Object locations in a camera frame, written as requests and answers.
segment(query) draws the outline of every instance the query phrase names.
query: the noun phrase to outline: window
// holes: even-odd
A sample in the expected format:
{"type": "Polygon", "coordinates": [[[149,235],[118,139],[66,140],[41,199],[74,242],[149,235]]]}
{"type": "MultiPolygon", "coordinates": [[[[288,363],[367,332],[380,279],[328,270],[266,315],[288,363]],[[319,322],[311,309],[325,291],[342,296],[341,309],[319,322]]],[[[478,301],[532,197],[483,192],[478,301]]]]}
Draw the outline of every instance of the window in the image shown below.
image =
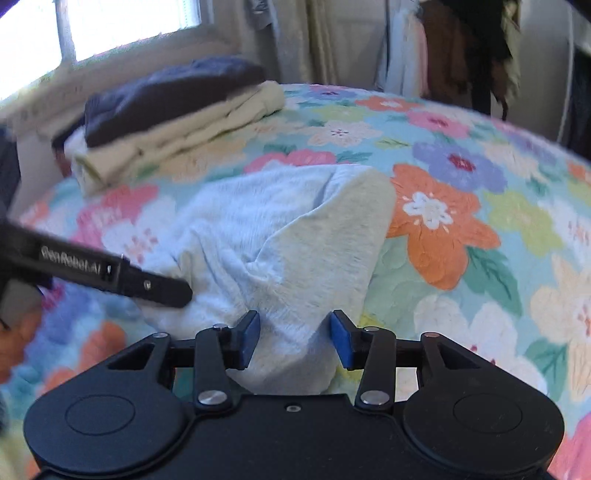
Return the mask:
{"type": "Polygon", "coordinates": [[[199,0],[20,0],[0,18],[0,100],[60,63],[199,24],[199,0]]]}

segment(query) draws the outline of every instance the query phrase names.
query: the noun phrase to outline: metal screw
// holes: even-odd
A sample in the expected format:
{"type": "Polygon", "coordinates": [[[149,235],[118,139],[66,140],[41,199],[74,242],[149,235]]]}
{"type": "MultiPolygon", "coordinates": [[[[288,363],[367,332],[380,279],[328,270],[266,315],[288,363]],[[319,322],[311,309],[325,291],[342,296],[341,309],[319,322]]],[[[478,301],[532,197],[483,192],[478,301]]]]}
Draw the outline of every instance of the metal screw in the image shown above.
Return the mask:
{"type": "Polygon", "coordinates": [[[381,390],[368,390],[361,395],[361,401],[366,405],[380,406],[390,401],[390,395],[381,390]]]}
{"type": "Polygon", "coordinates": [[[228,399],[228,396],[221,390],[206,390],[201,392],[197,399],[203,405],[221,405],[228,399]]]}

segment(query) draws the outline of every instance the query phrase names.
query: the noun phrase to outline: floral bedspread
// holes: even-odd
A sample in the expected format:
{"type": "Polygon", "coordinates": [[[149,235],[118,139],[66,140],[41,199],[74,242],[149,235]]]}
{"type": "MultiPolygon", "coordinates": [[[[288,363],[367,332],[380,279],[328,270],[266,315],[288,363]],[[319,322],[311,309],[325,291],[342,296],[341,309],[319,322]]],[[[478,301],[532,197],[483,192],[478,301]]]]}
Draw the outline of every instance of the floral bedspread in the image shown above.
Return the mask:
{"type": "MultiPolygon", "coordinates": [[[[362,325],[409,339],[441,332],[546,393],[567,427],[552,473],[590,479],[589,165],[462,109],[342,87],[287,85],[285,93],[283,111],[101,197],[83,200],[66,180],[23,222],[141,265],[204,182],[271,163],[375,167],[391,178],[397,202],[362,325]]],[[[129,300],[58,283],[25,362],[3,387],[13,418],[43,389],[149,333],[129,300]]],[[[360,377],[339,369],[329,391],[352,392],[360,377]]],[[[399,369],[397,398],[415,389],[413,372],[399,369]]]]}

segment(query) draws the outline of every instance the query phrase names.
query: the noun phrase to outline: black circular plate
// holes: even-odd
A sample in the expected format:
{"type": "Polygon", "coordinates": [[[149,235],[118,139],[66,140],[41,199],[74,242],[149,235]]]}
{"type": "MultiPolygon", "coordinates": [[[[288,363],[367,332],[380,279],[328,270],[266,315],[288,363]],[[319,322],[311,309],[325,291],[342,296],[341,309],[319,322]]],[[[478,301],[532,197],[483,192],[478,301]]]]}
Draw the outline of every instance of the black circular plate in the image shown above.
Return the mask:
{"type": "Polygon", "coordinates": [[[429,457],[486,476],[547,466],[564,422],[554,403],[502,371],[447,371],[407,402],[404,428],[429,457]]]}
{"type": "Polygon", "coordinates": [[[24,432],[38,463],[110,475],[149,463],[182,435],[187,418],[171,391],[129,371],[108,380],[83,374],[33,404],[24,432]]]}

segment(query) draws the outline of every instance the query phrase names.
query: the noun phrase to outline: light blue towel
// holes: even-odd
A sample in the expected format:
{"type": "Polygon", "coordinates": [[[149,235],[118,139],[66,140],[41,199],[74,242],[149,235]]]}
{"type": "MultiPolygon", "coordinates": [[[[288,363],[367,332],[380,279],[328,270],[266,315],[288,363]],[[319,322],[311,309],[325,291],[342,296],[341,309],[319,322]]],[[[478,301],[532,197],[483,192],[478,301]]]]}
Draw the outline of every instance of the light blue towel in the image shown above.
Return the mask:
{"type": "Polygon", "coordinates": [[[255,393],[318,394],[337,357],[324,318],[354,322],[394,208],[388,178],[359,165],[276,167],[205,185],[143,268],[190,282],[183,310],[144,307],[149,323],[192,338],[258,310],[251,366],[232,372],[255,393]]]}

